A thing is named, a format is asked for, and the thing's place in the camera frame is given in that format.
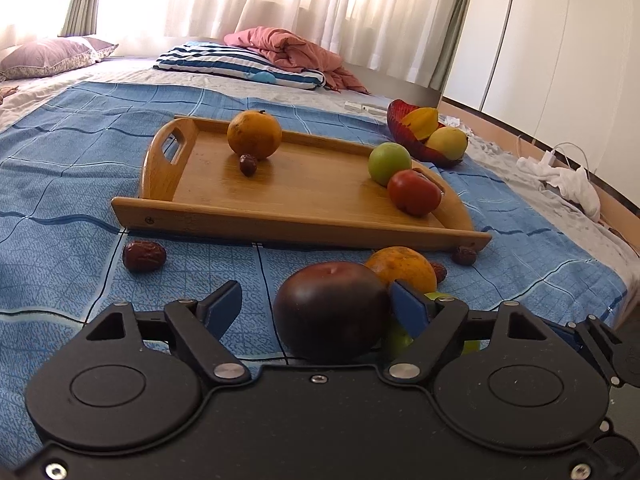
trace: bed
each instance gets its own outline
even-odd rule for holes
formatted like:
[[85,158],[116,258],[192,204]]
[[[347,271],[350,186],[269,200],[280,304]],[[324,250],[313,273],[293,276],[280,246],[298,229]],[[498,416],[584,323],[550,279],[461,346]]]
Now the bed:
[[[226,280],[242,285],[241,315],[222,342],[252,371],[298,362],[280,344],[271,300],[291,273],[326,260],[363,262],[371,251],[284,248],[256,240],[158,240],[161,271],[129,274],[124,244],[145,237],[114,218],[112,196],[134,196],[150,139],[174,114],[229,120],[263,108],[283,128],[366,144],[385,124],[345,101],[385,106],[353,92],[304,91],[210,75],[152,70],[152,60],[110,59],[43,80],[18,81],[0,108],[0,463],[13,467],[40,446],[24,409],[27,380],[112,301],[152,310],[203,298]],[[442,118],[456,125],[455,118]],[[571,206],[516,173],[514,157],[471,136],[469,157],[440,170],[494,239],[473,267],[430,253],[449,269],[439,290],[476,309],[516,299],[555,322],[587,314],[613,324],[634,306],[638,259]]]

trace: dark red apple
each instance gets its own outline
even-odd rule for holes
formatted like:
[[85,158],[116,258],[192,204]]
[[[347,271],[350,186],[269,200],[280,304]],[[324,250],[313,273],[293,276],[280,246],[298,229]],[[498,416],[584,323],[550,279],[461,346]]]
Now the dark red apple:
[[273,303],[278,335],[296,357],[347,362],[375,345],[391,312],[385,285],[361,264],[327,262],[292,274]]
[[391,202],[413,216],[425,216],[442,200],[442,190],[419,171],[398,171],[386,185]]

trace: white wardrobe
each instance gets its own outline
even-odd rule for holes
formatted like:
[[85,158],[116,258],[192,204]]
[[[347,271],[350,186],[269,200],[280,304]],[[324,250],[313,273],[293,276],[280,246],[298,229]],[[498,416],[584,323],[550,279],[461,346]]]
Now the white wardrobe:
[[640,0],[470,0],[444,96],[640,205]]

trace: pink comforter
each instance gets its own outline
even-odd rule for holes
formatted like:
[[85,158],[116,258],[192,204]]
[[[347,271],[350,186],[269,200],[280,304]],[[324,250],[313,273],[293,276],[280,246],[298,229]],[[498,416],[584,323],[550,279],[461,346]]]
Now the pink comforter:
[[302,72],[305,68],[319,70],[324,73],[326,84],[332,90],[369,93],[358,78],[342,66],[342,58],[338,54],[283,28],[248,28],[227,34],[225,44],[253,50],[278,68],[290,72]]

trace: striped pillow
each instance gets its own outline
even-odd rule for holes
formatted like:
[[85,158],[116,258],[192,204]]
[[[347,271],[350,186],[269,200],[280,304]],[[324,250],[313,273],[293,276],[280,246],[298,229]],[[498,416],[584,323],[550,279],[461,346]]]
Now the striped pillow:
[[251,50],[217,43],[190,41],[184,45],[174,46],[156,60],[154,67],[163,70],[226,75],[308,90],[324,85],[324,74],[318,70],[287,72]]

